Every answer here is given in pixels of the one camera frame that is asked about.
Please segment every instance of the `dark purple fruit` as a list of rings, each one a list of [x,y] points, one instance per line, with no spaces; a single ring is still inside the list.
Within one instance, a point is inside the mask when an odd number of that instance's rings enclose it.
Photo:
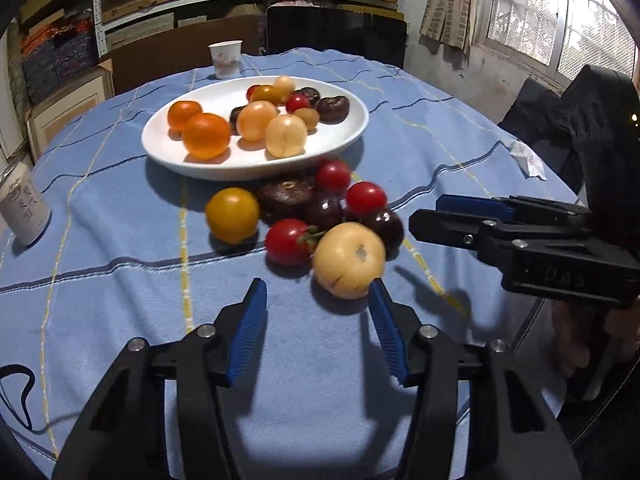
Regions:
[[[320,121],[326,124],[338,124],[349,115],[349,100],[344,95],[323,97],[316,106]]]
[[[242,111],[244,106],[238,106],[238,107],[234,108],[233,110],[231,110],[231,115],[229,115],[229,124],[231,125],[231,131],[234,134],[237,134],[236,133],[236,121],[238,120],[238,115],[240,115],[240,112]]]
[[[386,255],[394,254],[404,239],[404,227],[400,217],[389,209],[381,209],[365,216],[362,225],[377,234],[385,245]]]
[[[265,219],[276,221],[283,218],[305,218],[311,200],[311,183],[300,177],[279,178],[262,184],[256,192],[260,209]]]
[[[316,192],[306,208],[305,221],[321,231],[328,231],[342,223],[342,207],[337,196],[326,192]]]
[[[315,88],[311,88],[311,86],[305,86],[300,90],[296,90],[294,94],[302,94],[309,101],[309,105],[312,108],[315,108],[320,100],[320,92]]]

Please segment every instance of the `blue tablecloth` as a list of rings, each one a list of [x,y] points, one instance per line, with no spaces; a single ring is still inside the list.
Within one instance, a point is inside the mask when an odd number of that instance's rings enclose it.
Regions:
[[[357,94],[370,122],[344,160],[359,178],[380,184],[404,220],[433,208],[442,193],[575,200],[548,168],[546,182],[525,178],[505,147],[509,134],[396,67],[306,48],[243,56],[242,63],[242,76],[303,76]],[[339,301],[309,274],[274,272],[261,242],[246,254],[225,252],[210,239],[203,213],[222,185],[178,176],[145,156],[145,121],[181,94],[215,84],[212,74],[200,68],[114,97],[68,124],[38,161],[34,182],[52,207],[50,225],[27,250],[8,230],[0,240],[0,365],[36,372],[28,400],[34,431],[2,403],[0,414],[50,475],[79,411],[130,338],[180,339],[239,301],[260,276],[269,309],[261,358],[222,397],[242,475],[389,478],[415,392],[389,376],[366,300]],[[259,240],[265,234],[261,225]],[[468,251],[409,234],[384,280],[396,301],[460,342],[501,337],[516,345],[559,409],[564,385],[551,363],[552,329],[541,302],[505,293],[500,273]],[[14,407],[23,384],[18,376],[2,382]],[[452,478],[464,471],[464,384],[459,398]],[[180,477],[174,408],[169,388],[168,449]]]

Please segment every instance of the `red cherry tomato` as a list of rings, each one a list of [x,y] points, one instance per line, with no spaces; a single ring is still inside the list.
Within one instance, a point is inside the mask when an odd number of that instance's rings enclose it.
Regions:
[[[254,93],[254,90],[256,88],[258,88],[258,86],[260,85],[251,85],[249,86],[249,88],[246,90],[246,100],[250,101],[251,100],[251,94]]]
[[[302,94],[292,94],[289,99],[287,99],[286,109],[287,114],[292,114],[299,108],[311,108],[309,104],[309,99]]]
[[[324,162],[316,173],[316,187],[329,193],[344,196],[351,183],[351,171],[341,160]]]
[[[272,225],[264,241],[268,259],[284,266],[305,263],[310,256],[305,240],[308,228],[308,224],[295,218],[286,218]]]
[[[357,182],[347,191],[347,206],[358,218],[386,207],[386,193],[373,182]]]

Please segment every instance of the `screw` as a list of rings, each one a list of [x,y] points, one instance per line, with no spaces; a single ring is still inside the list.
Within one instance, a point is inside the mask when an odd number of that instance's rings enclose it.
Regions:
[[[433,325],[422,325],[418,332],[425,339],[433,339],[438,335],[438,329]]]
[[[212,324],[200,325],[196,330],[200,337],[212,337],[216,335],[216,327]]]
[[[502,339],[493,339],[489,342],[489,348],[494,352],[501,354],[507,349],[507,345]]]
[[[145,347],[145,340],[135,337],[127,343],[127,350],[130,352],[140,352]]]

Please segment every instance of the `round table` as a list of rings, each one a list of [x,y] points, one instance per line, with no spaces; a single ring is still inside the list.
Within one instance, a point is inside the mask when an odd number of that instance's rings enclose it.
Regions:
[[[549,168],[546,181],[523,176],[506,147],[510,134],[396,67],[307,48],[243,56],[242,66],[242,76],[302,76],[357,94],[370,122],[343,159],[354,178],[385,189],[405,222],[443,193],[575,200]],[[33,178],[52,208],[50,225],[26,250],[8,230],[0,240],[0,365],[36,373],[28,399],[34,431],[3,403],[0,415],[50,476],[82,406],[129,339],[178,340],[239,301],[257,276],[268,288],[264,344],[222,395],[242,476],[390,478],[415,392],[389,376],[366,299],[336,300],[309,273],[268,266],[264,225],[253,247],[219,247],[204,205],[226,184],[178,176],[146,158],[145,121],[215,82],[213,68],[199,68],[118,95],[68,124],[38,161]],[[549,359],[543,302],[504,292],[498,270],[468,251],[421,244],[408,233],[384,281],[395,301],[456,341],[513,344],[559,410],[564,384]],[[8,403],[19,406],[23,385],[3,380]],[[180,478],[175,390],[166,398],[171,471]],[[464,471],[467,401],[461,384],[452,478]]]

